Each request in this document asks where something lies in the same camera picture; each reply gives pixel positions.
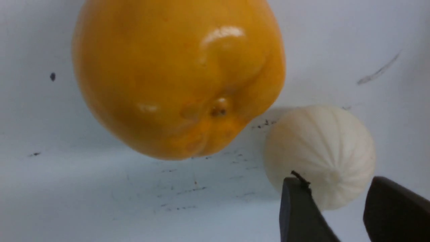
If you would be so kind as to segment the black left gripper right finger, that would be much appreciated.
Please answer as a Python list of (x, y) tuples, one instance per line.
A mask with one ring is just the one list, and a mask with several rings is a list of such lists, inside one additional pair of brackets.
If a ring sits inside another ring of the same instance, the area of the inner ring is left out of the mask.
[(429, 200), (383, 177), (372, 179), (363, 222), (372, 242), (428, 242)]

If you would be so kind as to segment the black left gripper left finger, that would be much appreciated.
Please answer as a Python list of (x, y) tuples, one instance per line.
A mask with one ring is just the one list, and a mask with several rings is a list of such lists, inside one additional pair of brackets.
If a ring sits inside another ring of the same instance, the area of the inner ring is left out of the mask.
[(281, 242), (339, 242), (312, 197), (310, 182), (296, 171), (291, 174), (282, 186)]

